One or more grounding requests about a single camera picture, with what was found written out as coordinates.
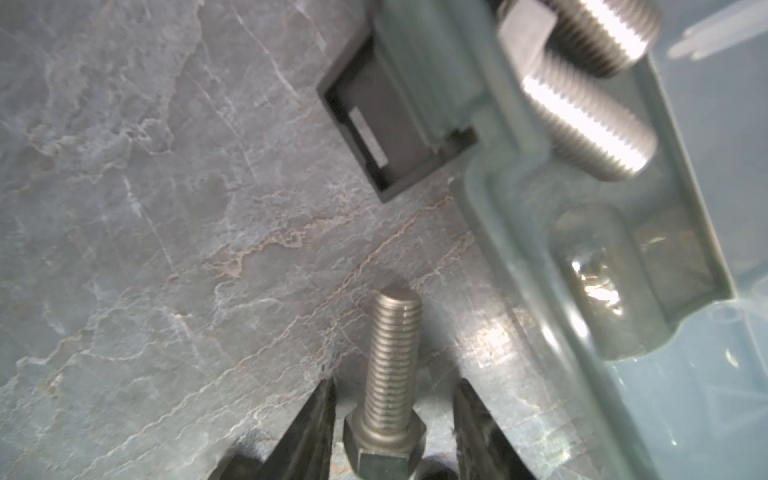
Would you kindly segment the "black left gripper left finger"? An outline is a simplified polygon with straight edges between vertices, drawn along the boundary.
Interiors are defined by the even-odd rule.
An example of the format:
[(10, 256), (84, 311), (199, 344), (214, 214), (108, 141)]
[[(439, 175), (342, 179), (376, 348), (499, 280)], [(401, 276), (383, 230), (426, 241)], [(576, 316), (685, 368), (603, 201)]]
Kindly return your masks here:
[(212, 479), (327, 479), (336, 421), (336, 388), (319, 381), (265, 460), (234, 453), (211, 473)]

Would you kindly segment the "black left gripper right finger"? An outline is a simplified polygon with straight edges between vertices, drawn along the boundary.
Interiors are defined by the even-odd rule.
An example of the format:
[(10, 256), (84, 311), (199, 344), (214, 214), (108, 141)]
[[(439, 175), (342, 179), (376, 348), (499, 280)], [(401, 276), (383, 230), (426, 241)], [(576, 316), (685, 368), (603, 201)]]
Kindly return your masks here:
[(453, 392), (453, 418), (460, 479), (536, 479), (465, 378)]

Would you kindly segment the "silver hex bolt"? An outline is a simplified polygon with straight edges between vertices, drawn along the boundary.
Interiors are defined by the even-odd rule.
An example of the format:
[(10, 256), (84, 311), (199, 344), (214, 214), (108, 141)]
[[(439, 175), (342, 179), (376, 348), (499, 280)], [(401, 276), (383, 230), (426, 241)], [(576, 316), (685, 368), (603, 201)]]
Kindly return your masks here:
[(345, 453), (360, 479), (408, 479), (420, 463), (427, 428), (414, 410), (423, 303), (390, 285), (375, 296), (364, 399), (344, 421)]
[(496, 9), (500, 45), (556, 156), (601, 181), (636, 177), (652, 162), (653, 129), (585, 72), (546, 49), (556, 14), (540, 1)]
[(648, 0), (548, 0), (556, 48), (590, 74), (615, 76), (640, 61), (660, 36), (662, 15)]

